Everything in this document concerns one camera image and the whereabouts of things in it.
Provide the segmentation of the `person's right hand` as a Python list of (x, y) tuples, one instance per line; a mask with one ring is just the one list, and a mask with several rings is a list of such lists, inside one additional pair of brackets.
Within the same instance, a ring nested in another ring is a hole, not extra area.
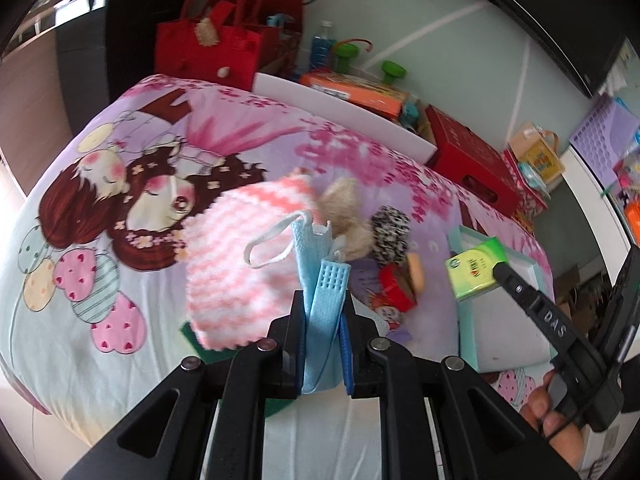
[(569, 422), (564, 415), (551, 408), (547, 387), (554, 375), (553, 370), (544, 374), (544, 383), (532, 391), (527, 402), (521, 406), (520, 414), (529, 426), (541, 430), (552, 448), (577, 469), (584, 455), (585, 442), (574, 422)]

